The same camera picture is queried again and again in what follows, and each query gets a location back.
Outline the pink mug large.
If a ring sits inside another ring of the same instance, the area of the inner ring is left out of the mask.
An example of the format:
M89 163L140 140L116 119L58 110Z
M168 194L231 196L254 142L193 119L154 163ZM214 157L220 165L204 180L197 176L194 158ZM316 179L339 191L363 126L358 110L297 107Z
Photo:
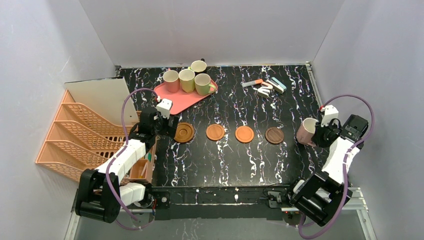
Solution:
M298 143L306 146L316 147L316 143L312 138L315 135L316 124L318 120L312 117L305 118L296 133L296 140Z

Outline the pink serving tray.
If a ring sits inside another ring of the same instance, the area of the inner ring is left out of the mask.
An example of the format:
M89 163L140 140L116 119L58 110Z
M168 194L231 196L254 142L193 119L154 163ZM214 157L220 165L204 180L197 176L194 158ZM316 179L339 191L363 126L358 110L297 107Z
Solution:
M210 90L212 92L207 95L199 95L196 90L187 93L182 90L179 81L176 81L175 83L163 82L160 85L156 86L154 88L154 91L160 96L161 99L168 99L172 101L170 114L177 115L189 108L190 106L203 100L207 96L213 94L218 88L217 84L213 80L211 80L210 86Z

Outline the plain brown coaster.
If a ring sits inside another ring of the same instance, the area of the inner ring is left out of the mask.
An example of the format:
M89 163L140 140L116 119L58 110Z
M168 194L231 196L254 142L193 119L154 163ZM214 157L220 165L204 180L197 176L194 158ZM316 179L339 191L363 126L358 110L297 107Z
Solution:
M225 134L226 131L220 124L211 124L206 128L206 136L211 141L219 141L224 137Z

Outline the dark brown wooden coaster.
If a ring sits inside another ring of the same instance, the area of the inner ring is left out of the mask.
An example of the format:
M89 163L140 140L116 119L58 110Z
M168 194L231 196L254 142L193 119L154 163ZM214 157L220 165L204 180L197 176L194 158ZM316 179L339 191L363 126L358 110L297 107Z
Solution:
M270 144L280 144L284 141L285 135L283 133L283 131L277 127L269 127L266 131L265 131L265 139L270 143Z

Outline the green mug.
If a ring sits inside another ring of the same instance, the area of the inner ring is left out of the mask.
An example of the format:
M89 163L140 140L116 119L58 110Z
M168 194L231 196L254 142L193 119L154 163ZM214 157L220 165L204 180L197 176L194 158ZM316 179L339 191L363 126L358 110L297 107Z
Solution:
M200 96L214 93L217 87L212 84L211 77L206 73L200 73L194 78L195 89Z

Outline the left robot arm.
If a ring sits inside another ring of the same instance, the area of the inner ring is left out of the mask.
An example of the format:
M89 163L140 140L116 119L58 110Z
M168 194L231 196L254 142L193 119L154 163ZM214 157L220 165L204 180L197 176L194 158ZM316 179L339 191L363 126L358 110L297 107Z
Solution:
M175 137L179 119L171 115L170 106L140 114L139 122L125 133L123 146L105 163L82 172L75 195L75 213L78 216L114 222L121 209L145 198L146 187L121 182L130 169L150 151L158 135Z

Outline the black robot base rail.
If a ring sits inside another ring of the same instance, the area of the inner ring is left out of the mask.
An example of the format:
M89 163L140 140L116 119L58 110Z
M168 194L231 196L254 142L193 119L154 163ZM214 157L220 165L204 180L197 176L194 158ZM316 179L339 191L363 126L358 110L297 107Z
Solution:
M147 188L140 207L130 205L136 216L150 214L150 220L175 219L267 219L297 225L301 212L289 204L289 187L268 186L190 187L156 186Z

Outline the brown grooved wooden coaster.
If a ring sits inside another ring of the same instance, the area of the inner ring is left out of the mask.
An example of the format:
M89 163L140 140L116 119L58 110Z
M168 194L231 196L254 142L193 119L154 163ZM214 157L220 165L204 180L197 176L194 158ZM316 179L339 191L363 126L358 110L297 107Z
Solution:
M174 140L178 143L187 143L194 137L195 129L188 122L180 122L177 125Z

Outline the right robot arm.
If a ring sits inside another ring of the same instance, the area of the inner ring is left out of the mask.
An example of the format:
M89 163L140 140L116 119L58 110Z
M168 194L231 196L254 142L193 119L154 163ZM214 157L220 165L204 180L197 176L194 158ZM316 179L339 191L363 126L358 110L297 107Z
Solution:
M344 172L349 171L353 157L363 147L363 143L356 147L353 144L362 139L368 127L366 119L352 114L343 125L337 118L328 125L307 118L297 131L299 143L329 149L322 169L315 170L307 179L295 181L287 194L290 205L321 227L337 212L345 186Z

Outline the light wooden coaster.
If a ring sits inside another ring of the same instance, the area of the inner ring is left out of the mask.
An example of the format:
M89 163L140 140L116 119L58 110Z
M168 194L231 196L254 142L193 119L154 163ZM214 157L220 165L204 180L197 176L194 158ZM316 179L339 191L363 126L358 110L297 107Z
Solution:
M235 130L235 137L240 143L247 144L254 139L255 134L249 126L239 126Z

